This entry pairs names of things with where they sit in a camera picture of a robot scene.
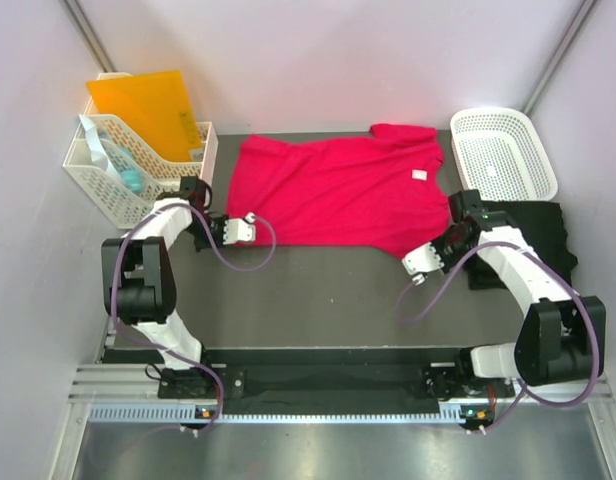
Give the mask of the red t shirt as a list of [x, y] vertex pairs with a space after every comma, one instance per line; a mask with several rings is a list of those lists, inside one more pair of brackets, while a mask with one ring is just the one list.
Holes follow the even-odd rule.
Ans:
[[258, 245], [371, 247], [396, 258], [442, 234], [448, 199], [432, 127], [379, 123], [368, 135], [289, 143], [251, 135], [229, 183], [226, 211], [272, 226]]

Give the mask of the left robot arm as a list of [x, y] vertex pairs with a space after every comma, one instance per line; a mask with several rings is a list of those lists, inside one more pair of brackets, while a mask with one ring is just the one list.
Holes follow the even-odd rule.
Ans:
[[151, 367], [163, 399], [210, 397], [217, 387], [203, 343], [176, 311], [169, 258], [170, 247], [184, 232], [192, 236], [196, 251], [225, 245], [229, 217], [209, 211], [212, 198], [207, 182], [183, 177], [177, 191], [158, 196], [135, 233], [107, 239], [101, 247], [105, 309], [160, 352], [164, 367]]

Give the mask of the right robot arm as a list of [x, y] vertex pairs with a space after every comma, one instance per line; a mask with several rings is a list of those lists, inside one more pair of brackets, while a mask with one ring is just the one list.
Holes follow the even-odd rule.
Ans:
[[497, 274], [524, 316], [513, 343], [465, 348], [454, 380], [475, 396], [492, 378], [527, 386], [597, 379], [603, 371], [606, 310], [549, 268], [525, 241], [509, 214], [488, 210], [476, 190], [450, 196], [452, 223], [431, 243], [444, 273], [478, 257]]

